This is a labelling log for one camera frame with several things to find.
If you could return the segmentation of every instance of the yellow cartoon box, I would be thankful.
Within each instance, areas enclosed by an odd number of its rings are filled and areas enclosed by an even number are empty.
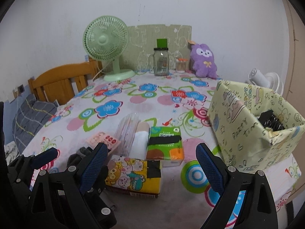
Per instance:
[[[272,109],[284,130],[270,131],[258,121]],[[268,88],[220,80],[208,109],[227,166],[255,173],[286,159],[305,131],[305,119]]]
[[[161,188],[160,161],[113,155],[108,163],[106,185],[110,191],[157,198]]]

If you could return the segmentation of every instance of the purple plush toy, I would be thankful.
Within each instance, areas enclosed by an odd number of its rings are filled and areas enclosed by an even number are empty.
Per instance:
[[[191,58],[194,61],[193,70],[197,77],[217,79],[217,66],[214,63],[214,54],[205,44],[192,45]]]

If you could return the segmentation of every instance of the floral tablecloth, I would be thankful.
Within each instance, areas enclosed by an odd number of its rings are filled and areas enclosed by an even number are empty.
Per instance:
[[[114,228],[200,228],[219,198],[195,155],[201,142],[219,155],[206,115],[216,84],[217,80],[175,72],[167,77],[137,72],[131,79],[114,83],[98,79],[61,107],[23,154],[37,155],[50,147],[57,148],[57,159],[41,168],[54,173],[66,169],[68,157],[82,146],[81,142],[99,131],[114,134],[120,120],[129,113],[136,112],[151,126],[179,126],[185,152],[183,163],[163,168],[157,199],[111,193],[109,198],[118,208],[118,224]],[[32,185],[38,172],[34,172]],[[298,165],[291,155],[265,173],[279,209],[300,175]],[[236,221],[244,193],[239,193],[227,228]]]

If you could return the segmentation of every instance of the wooden headboard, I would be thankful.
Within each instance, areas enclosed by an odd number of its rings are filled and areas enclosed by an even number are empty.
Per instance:
[[[74,78],[77,90],[80,92],[88,86],[86,75],[91,75],[93,78],[101,67],[101,62],[93,59],[89,59],[89,62],[58,66],[41,74],[35,80],[29,79],[29,87],[38,100],[44,102],[57,100],[59,105],[64,105],[75,96],[71,79]]]

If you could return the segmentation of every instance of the cardboard box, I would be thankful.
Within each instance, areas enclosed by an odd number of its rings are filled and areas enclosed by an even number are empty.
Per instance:
[[[157,198],[161,188],[160,161],[113,155],[108,163],[107,190],[136,197]]]
[[[184,160],[180,128],[152,127],[146,159],[161,160],[162,167],[179,166]]]
[[[272,109],[285,130],[270,132],[257,120]],[[271,89],[220,80],[208,109],[226,165],[255,173],[286,159],[305,131],[305,119]]]

